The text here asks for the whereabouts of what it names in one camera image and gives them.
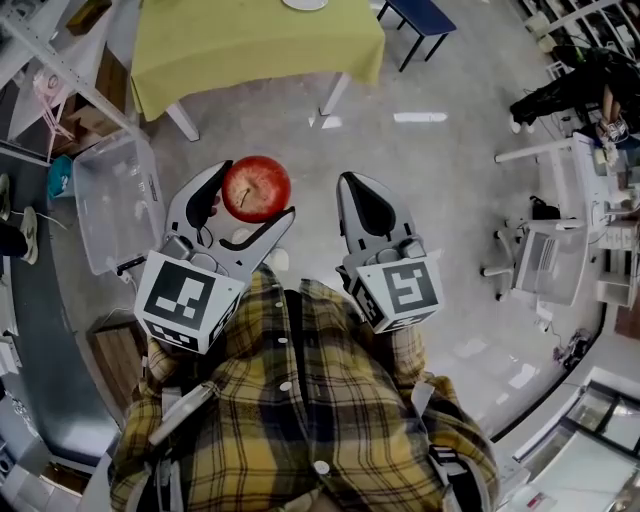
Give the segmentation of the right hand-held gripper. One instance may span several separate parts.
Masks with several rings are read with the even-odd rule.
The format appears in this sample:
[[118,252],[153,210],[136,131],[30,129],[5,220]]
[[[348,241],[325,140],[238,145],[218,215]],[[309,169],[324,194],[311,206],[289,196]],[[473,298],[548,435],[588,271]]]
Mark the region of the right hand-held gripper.
[[[438,259],[415,233],[401,197],[381,182],[355,172],[339,176],[341,234],[349,254],[336,268],[346,292],[376,334],[424,322],[444,307]],[[395,236],[402,240],[391,241]],[[388,241],[372,247],[372,237]]]

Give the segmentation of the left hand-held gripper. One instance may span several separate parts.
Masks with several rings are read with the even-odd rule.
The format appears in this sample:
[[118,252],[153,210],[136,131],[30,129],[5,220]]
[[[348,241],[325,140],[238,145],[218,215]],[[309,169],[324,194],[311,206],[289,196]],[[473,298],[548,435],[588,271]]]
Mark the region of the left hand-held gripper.
[[203,170],[174,195],[166,231],[175,233],[149,253],[134,305],[150,337],[199,355],[209,352],[236,312],[246,281],[295,219],[289,207],[241,243],[219,239],[209,250],[196,249],[232,165],[224,160]]

